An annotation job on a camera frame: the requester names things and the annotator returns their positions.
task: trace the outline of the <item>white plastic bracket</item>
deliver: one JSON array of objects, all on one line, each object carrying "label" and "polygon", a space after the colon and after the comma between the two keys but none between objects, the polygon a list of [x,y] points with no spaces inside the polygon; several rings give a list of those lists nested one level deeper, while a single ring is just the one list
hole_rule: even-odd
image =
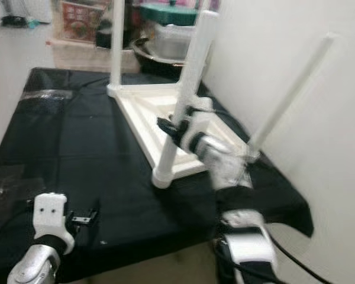
[{"label": "white plastic bracket", "polygon": [[64,254],[69,254],[75,240],[66,229],[66,217],[64,216],[64,204],[66,196],[55,193],[43,193],[34,199],[33,226],[34,239],[43,235],[55,235],[62,239],[67,247]]}]

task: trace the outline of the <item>black cable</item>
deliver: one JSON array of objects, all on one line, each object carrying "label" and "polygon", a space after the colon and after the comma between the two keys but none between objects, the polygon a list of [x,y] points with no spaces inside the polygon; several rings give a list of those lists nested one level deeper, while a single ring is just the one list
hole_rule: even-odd
[{"label": "black cable", "polygon": [[229,118],[234,124],[235,126],[237,126],[239,128],[239,130],[243,131],[243,127],[242,125],[238,122],[238,120],[236,120],[236,118],[234,116],[232,116],[229,112],[227,111],[220,111],[218,109],[214,110],[215,114],[219,114],[219,115],[224,115],[227,118]]},{"label": "black cable", "polygon": [[262,280],[265,280],[265,281],[269,281],[271,283],[276,283],[276,284],[287,284],[286,282],[284,281],[281,281],[279,279],[276,279],[276,278],[273,278],[271,277],[270,275],[267,275],[267,274],[264,274],[264,273],[260,273],[256,270],[253,270],[253,269],[250,269],[248,267],[245,267],[243,265],[240,265],[240,264],[237,264],[231,260],[229,260],[227,257],[225,257],[216,247],[214,247],[214,251],[215,251],[215,254],[220,258],[222,259],[223,261],[229,263],[230,265],[232,265],[233,267],[235,267],[236,269],[238,269],[239,271],[242,271],[242,272],[245,272],[249,275],[252,275],[252,276],[255,276],[255,277],[258,277]]},{"label": "black cable", "polygon": [[16,219],[16,217],[20,216],[21,214],[23,213],[26,213],[29,211],[29,208],[26,207],[20,211],[17,211],[14,215],[10,216],[8,219],[6,219],[5,221],[3,221],[1,224],[0,224],[0,232],[11,222],[13,221],[14,219]]},{"label": "black cable", "polygon": [[295,258],[293,255],[291,255],[285,248],[283,248],[269,233],[270,238],[272,240],[272,243],[283,253],[285,254],[289,259],[291,259],[294,263],[296,263],[299,267],[304,269],[307,273],[309,273],[312,277],[316,278],[316,280],[320,281],[321,283],[324,284],[332,284],[330,281],[322,278],[320,275],[316,274],[309,268],[307,268],[303,263],[301,263],[297,258]]}]

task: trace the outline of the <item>plastic container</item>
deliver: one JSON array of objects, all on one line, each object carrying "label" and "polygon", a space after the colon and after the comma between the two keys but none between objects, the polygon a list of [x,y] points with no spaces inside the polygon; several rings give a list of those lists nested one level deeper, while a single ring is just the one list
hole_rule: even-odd
[{"label": "plastic container", "polygon": [[161,25],[194,25],[198,10],[175,4],[145,3],[140,6],[144,20]]},{"label": "plastic container", "polygon": [[147,46],[150,54],[165,59],[184,60],[194,26],[160,25],[154,23],[154,37]]}]

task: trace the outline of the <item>black tablecloth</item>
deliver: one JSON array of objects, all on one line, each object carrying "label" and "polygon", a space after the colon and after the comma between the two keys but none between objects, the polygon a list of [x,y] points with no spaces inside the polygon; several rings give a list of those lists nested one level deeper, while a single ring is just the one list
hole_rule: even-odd
[{"label": "black tablecloth", "polygon": [[[255,208],[267,221],[285,222],[312,234],[305,200],[276,169],[262,162],[250,169],[252,191],[227,189],[216,195],[207,172],[175,180],[168,190],[155,190],[146,157],[115,100],[107,96],[108,80],[107,73],[33,69],[0,146],[0,188],[8,195],[6,203],[0,199],[5,203],[0,204],[3,216],[15,211],[16,201],[26,194],[39,192],[65,193],[76,215],[100,203],[98,225],[78,234],[74,251],[58,271],[59,281],[210,240],[217,213],[228,209]],[[122,83],[170,81],[138,74],[123,75]],[[40,90],[60,92],[35,92]],[[199,94],[206,95],[205,88]],[[242,129],[226,122],[248,139]],[[16,218],[3,230],[0,281],[33,236],[31,214]]]}]

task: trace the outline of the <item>white plastic pipe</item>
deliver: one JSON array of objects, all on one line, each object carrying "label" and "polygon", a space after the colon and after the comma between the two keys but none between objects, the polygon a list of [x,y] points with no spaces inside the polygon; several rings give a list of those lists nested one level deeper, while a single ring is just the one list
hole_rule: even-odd
[{"label": "white plastic pipe", "polygon": [[263,143],[266,141],[267,136],[271,133],[277,122],[281,119],[282,115],[290,107],[295,98],[301,93],[303,88],[308,83],[311,75],[318,69],[324,61],[329,48],[334,42],[334,35],[327,34],[322,40],[314,54],[310,57],[309,62],[302,69],[299,76],[293,81],[292,86],[289,88],[287,94],[280,101],[279,105],[268,116],[266,122],[252,135],[248,146],[250,153],[257,153]]},{"label": "white plastic pipe", "polygon": [[[204,69],[205,59],[217,30],[218,14],[211,11],[202,11],[197,19],[195,32],[186,56],[180,81],[178,82],[179,97],[172,118],[174,125],[179,125],[185,116],[186,106],[195,96]],[[152,182],[158,188],[167,188],[173,180],[172,166],[175,160],[177,147],[167,136],[164,142],[159,164],[153,169]]]},{"label": "white plastic pipe", "polygon": [[111,88],[121,85],[122,38],[124,37],[125,0],[113,0]]}]

